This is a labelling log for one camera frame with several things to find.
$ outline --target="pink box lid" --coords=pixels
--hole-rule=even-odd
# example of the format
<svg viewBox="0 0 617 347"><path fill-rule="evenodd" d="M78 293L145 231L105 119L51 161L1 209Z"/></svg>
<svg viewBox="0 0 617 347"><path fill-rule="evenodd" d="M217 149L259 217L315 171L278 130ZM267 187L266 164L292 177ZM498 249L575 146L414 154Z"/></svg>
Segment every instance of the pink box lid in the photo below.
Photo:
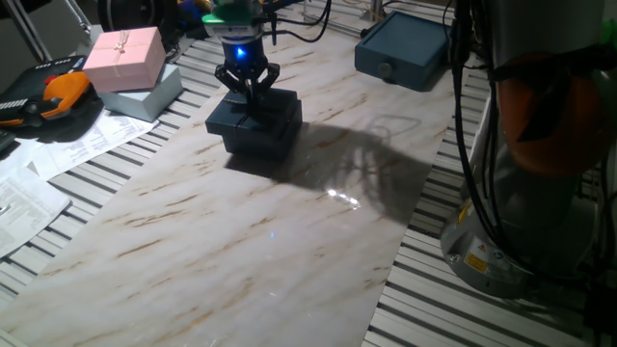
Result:
<svg viewBox="0 0 617 347"><path fill-rule="evenodd" d="M120 53L115 47L121 42L122 33L126 42L123 53ZM118 60L116 66L122 76L148 73L144 62L151 44L156 40L161 41L161 36L155 27L103 33L98 37L84 69L92 73L95 69L110 67Z"/></svg>

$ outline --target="blue device box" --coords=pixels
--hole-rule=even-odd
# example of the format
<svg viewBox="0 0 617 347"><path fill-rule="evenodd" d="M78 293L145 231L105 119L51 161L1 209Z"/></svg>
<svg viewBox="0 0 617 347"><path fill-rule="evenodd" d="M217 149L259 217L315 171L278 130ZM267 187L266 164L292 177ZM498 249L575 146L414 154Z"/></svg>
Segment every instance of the blue device box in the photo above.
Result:
<svg viewBox="0 0 617 347"><path fill-rule="evenodd" d="M392 12L356 46L356 70L424 91L447 45L440 23Z"/></svg>

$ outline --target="black cable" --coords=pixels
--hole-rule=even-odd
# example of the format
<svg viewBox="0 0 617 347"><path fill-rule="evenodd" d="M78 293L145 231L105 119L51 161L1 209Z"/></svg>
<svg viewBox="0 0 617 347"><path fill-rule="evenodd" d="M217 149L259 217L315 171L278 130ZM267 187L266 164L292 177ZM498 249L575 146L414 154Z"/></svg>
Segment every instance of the black cable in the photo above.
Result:
<svg viewBox="0 0 617 347"><path fill-rule="evenodd" d="M484 194L484 199L489 198L489 191L486 187L486 173L487 173L487 163L489 158L489 148L491 146L491 139L493 138L493 132L490 127L487 126L486 139L484 141L484 152L482 153L482 193Z"/></svg>
<svg viewBox="0 0 617 347"><path fill-rule="evenodd" d="M388 2L386 2L385 4L383 4L383 5L382 5L382 8L384 8L384 7L386 7L386 6L390 6L390 5L392 5L392 4L415 5L415 4L412 4L412 3L408 3L408 2L406 2L406 1L391 0L391 1L388 1Z"/></svg>
<svg viewBox="0 0 617 347"><path fill-rule="evenodd" d="M445 9L443 9L443 14L442 14L443 34L445 35L445 40L447 40L448 47L452 45L452 42L450 41L450 35L447 34L447 30L445 29L445 14L447 13L447 9L449 9L451 5L452 5L452 0L448 1L447 5L445 5Z"/></svg>
<svg viewBox="0 0 617 347"><path fill-rule="evenodd" d="M294 32L291 32L289 30L278 30L278 31L276 31L276 33L277 33L277 35L285 35L285 34L291 35L292 37L294 37L294 38L296 38L298 40L304 41L306 43L315 43L315 42L319 41L321 39L321 37L324 36L324 33L326 32L326 27L328 27L328 20L330 19L330 9L331 9L331 7L332 7L332 0L328 0L328 2L326 3L326 7L324 8L324 12L322 13L322 15L323 14L326 15L326 18L324 20L324 25L321 27L321 31L319 32L319 35L317 35L317 37L314 38L314 39L305 39L305 38L301 37L300 35L298 35L298 34L296 34ZM273 32L263 33L264 36L268 36L268 35L272 35L272 34L274 34L274 33Z"/></svg>

